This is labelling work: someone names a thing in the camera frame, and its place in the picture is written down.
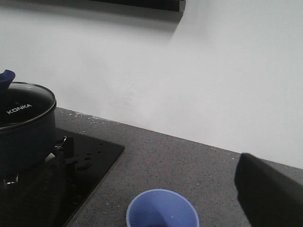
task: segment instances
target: lid handle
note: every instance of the lid handle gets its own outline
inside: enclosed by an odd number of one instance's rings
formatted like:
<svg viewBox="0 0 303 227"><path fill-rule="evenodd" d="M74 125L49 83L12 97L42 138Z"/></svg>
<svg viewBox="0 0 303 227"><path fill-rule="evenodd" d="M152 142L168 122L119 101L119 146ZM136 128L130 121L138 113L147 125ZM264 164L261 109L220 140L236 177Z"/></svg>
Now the lid handle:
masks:
<svg viewBox="0 0 303 227"><path fill-rule="evenodd" d="M5 70L3 73L0 73L0 94L6 92L15 76L16 74L10 70Z"/></svg>

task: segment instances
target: black glass stovetop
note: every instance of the black glass stovetop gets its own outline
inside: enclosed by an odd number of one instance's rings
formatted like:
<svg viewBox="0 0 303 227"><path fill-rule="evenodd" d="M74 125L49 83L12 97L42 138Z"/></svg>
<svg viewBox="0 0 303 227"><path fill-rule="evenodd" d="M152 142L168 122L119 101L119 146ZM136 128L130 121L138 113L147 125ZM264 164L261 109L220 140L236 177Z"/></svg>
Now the black glass stovetop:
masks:
<svg viewBox="0 0 303 227"><path fill-rule="evenodd" d="M45 161L0 183L0 227L65 226L124 150L61 129L56 136Z"/></svg>

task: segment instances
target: blue cup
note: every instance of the blue cup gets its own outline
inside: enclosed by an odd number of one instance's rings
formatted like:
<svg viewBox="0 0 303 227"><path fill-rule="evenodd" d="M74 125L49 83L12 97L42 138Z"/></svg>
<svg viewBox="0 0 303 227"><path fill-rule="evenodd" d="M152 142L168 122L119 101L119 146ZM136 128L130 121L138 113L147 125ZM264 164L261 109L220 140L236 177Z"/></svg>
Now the blue cup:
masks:
<svg viewBox="0 0 303 227"><path fill-rule="evenodd" d="M183 196L165 189L142 192L129 204L127 227L199 227L195 208Z"/></svg>

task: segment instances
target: gray speckled countertop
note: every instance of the gray speckled countertop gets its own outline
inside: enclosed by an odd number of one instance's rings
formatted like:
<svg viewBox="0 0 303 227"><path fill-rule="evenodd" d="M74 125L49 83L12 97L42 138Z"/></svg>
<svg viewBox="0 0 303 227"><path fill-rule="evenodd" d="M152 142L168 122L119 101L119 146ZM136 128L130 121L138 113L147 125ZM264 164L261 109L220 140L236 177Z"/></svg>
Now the gray speckled countertop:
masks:
<svg viewBox="0 0 303 227"><path fill-rule="evenodd" d="M154 188L186 197L201 227L250 226L234 185L240 154L62 108L55 114L59 128L125 146L69 227L126 227L128 204ZM303 170L268 163L303 183Z"/></svg>

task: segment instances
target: white wall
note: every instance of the white wall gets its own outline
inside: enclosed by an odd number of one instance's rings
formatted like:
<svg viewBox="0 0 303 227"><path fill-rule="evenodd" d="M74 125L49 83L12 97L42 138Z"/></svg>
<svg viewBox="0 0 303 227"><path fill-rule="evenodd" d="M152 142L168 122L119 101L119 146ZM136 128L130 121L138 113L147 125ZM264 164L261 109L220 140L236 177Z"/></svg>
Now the white wall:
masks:
<svg viewBox="0 0 303 227"><path fill-rule="evenodd" d="M0 1L0 70L58 106L303 168L303 1Z"/></svg>

